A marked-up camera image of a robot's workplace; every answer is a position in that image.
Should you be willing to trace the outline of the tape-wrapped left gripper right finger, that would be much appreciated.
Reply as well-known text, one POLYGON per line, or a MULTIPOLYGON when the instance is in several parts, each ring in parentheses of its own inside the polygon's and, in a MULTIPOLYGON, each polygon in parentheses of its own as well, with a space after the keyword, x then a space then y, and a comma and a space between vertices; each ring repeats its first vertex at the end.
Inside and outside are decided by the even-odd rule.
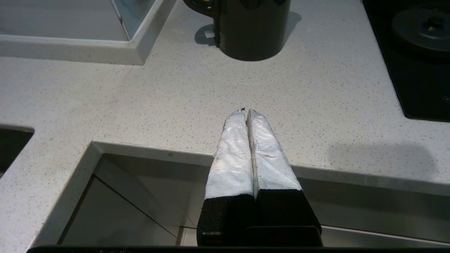
POLYGON ((321 247, 321 224, 268 120, 250 110, 247 126, 257 211, 249 239, 255 246, 321 247))

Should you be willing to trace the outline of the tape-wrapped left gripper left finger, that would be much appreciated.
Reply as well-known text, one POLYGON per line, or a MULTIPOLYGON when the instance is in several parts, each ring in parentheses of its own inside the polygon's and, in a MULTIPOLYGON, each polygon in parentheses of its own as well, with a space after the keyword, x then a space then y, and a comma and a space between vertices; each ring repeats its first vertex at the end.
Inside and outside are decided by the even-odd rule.
POLYGON ((242 246, 256 224, 248 130, 242 110, 225 120, 197 224, 198 246, 242 246))

